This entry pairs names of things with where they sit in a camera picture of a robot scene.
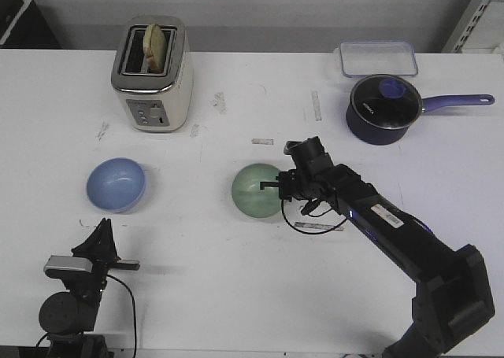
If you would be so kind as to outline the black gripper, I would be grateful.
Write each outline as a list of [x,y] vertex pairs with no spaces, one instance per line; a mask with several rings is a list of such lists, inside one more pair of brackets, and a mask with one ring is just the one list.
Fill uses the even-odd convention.
[[118,269],[126,271],[138,271],[140,262],[138,260],[119,259],[117,248],[113,239],[113,228],[111,219],[102,218],[98,226],[86,240],[71,249],[74,257],[94,258],[98,255],[102,237],[105,232],[105,251],[107,260],[90,260],[93,264],[92,273],[85,278],[62,279],[67,290],[77,295],[93,295],[100,293],[106,287],[106,277],[109,270]]
[[278,182],[261,181],[260,188],[279,188],[279,197],[283,201],[312,200],[320,197],[328,185],[321,179],[321,173],[334,167],[328,153],[311,157],[292,154],[295,168],[287,172],[280,172]]

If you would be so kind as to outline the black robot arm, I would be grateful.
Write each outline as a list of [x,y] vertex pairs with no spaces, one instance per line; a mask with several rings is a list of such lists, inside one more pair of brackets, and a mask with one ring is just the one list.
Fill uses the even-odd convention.
[[334,165],[328,154],[294,162],[294,169],[260,188],[276,187],[280,199],[305,200],[308,209],[328,203],[416,284],[413,323],[384,357],[439,357],[495,315],[486,265],[474,245],[452,250],[356,172]]
[[102,293],[108,279],[124,282],[109,270],[137,271],[137,260],[117,254],[110,219],[102,219],[90,236],[71,249],[70,256],[52,255],[44,274],[59,279],[64,291],[48,297],[39,310],[39,325],[50,342],[48,357],[113,357],[106,338],[94,334]]

